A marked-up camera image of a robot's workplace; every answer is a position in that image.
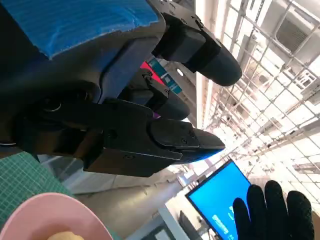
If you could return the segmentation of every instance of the wire mesh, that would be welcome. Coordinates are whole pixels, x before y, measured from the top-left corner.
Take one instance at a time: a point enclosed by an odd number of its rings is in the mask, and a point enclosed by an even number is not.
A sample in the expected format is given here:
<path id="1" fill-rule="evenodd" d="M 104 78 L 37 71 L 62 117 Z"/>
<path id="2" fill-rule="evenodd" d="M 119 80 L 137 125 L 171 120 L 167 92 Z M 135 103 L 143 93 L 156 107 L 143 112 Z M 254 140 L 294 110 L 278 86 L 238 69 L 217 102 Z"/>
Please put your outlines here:
<path id="1" fill-rule="evenodd" d="M 213 86 L 203 128 L 226 150 L 210 161 L 231 158 L 251 182 L 301 191 L 320 214 L 320 3 L 231 0 L 227 8 L 220 39 L 243 75 Z"/>

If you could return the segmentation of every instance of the computer monitor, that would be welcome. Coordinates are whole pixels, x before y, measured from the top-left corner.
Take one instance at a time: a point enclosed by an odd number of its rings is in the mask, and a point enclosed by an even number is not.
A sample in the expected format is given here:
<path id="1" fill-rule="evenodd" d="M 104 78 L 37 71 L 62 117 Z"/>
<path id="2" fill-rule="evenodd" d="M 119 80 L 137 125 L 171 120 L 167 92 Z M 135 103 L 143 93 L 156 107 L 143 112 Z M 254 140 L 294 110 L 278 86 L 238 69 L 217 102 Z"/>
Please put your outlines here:
<path id="1" fill-rule="evenodd" d="M 223 240 L 238 240 L 233 202 L 241 198 L 247 205 L 249 186 L 248 179 L 229 160 L 186 197 Z"/>

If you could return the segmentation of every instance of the pink bowl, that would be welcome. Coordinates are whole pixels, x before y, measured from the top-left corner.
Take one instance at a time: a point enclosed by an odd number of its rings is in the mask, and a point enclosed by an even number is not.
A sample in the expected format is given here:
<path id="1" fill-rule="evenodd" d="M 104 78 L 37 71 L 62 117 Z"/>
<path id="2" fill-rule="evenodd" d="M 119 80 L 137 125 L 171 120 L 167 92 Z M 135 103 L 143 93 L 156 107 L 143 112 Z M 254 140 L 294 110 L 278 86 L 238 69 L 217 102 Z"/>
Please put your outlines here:
<path id="1" fill-rule="evenodd" d="M 84 240 L 112 240 L 99 218 L 78 200 L 47 192 L 29 198 L 9 217 L 0 240 L 47 240 L 71 231 Z"/>

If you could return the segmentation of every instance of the grid mat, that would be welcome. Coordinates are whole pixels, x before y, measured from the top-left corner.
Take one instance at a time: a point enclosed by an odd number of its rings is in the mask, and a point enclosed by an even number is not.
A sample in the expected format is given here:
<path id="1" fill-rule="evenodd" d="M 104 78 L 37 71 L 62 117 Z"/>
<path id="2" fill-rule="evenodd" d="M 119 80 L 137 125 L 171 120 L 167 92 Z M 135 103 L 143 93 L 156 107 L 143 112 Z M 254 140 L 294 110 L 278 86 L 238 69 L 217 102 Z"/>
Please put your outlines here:
<path id="1" fill-rule="evenodd" d="M 30 154 L 21 152 L 0 160 L 0 228 L 12 212 L 32 196 L 72 194 Z"/>

